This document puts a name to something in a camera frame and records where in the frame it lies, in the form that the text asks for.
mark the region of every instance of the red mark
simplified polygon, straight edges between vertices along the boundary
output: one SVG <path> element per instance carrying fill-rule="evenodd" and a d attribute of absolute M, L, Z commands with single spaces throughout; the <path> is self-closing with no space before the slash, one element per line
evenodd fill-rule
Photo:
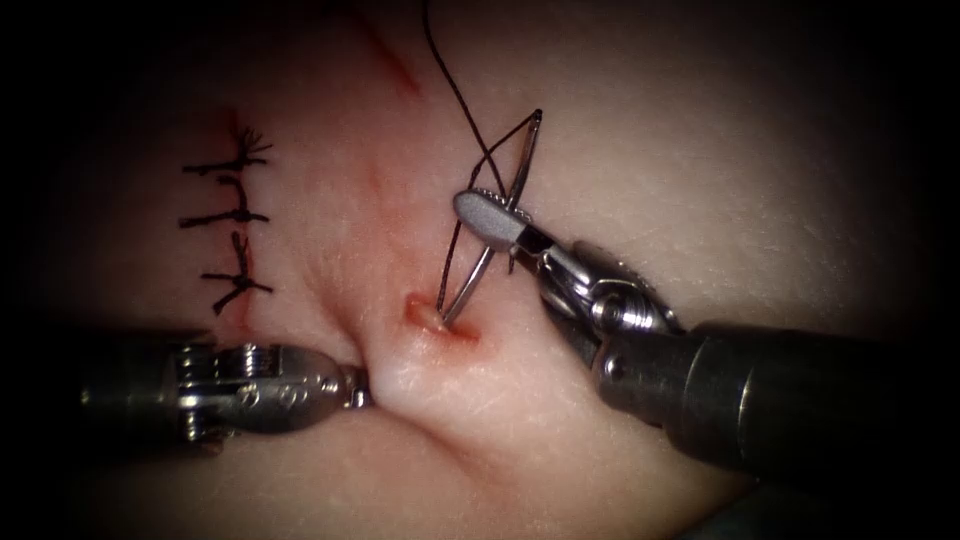
<path fill-rule="evenodd" d="M 480 341 L 480 333 L 474 328 L 463 325 L 454 325 L 449 329 L 443 325 L 443 317 L 437 313 L 436 307 L 423 294 L 411 293 L 407 295 L 404 319 L 418 328 L 422 328 L 431 335 L 450 340 L 451 343 L 476 343 Z"/>
<path fill-rule="evenodd" d="M 370 43 L 370 46 L 373 47 L 374 55 L 380 59 L 387 68 L 387 71 L 390 72 L 391 78 L 397 87 L 407 94 L 412 94 L 414 97 L 419 98 L 420 85 L 417 84 L 417 81 L 410 75 L 406 66 L 403 65 L 403 61 L 397 56 L 397 53 L 393 52 L 393 50 L 383 42 L 383 38 L 377 33 L 376 28 L 374 28 L 363 15 L 352 8 L 346 8 L 345 15 L 353 22 L 357 30 L 363 34 L 367 42 Z"/>

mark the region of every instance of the surgical needle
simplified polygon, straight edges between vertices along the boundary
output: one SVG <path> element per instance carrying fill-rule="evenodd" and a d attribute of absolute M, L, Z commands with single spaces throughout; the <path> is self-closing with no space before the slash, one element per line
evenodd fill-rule
<path fill-rule="evenodd" d="M 523 194 L 523 188 L 527 183 L 527 175 L 530 173 L 530 163 L 533 161 L 533 151 L 537 146 L 537 135 L 540 133 L 540 121 L 542 119 L 543 111 L 540 109 L 534 111 L 530 118 L 530 124 L 527 128 L 527 138 L 524 142 L 520 166 L 517 168 L 517 176 L 513 181 L 513 185 L 510 186 L 510 193 L 507 195 L 507 201 L 505 205 L 507 210 L 516 210 L 517 203 L 520 200 L 520 195 Z M 490 266 L 490 261 L 493 259 L 494 253 L 495 252 L 490 249 L 489 246 L 485 246 L 483 248 L 483 253 L 480 254 L 477 264 L 474 265 L 473 270 L 467 277 L 467 280 L 457 292 L 457 296 L 453 299 L 453 302 L 450 303 L 450 307 L 448 307 L 446 312 L 443 314 L 443 324 L 447 328 L 453 324 L 454 319 L 456 319 L 457 316 L 460 315 L 460 312 L 463 311 L 464 306 L 467 304 L 467 300 L 470 299 L 473 291 L 480 283 L 480 278 L 483 277 L 483 273 L 486 272 L 487 267 Z"/>

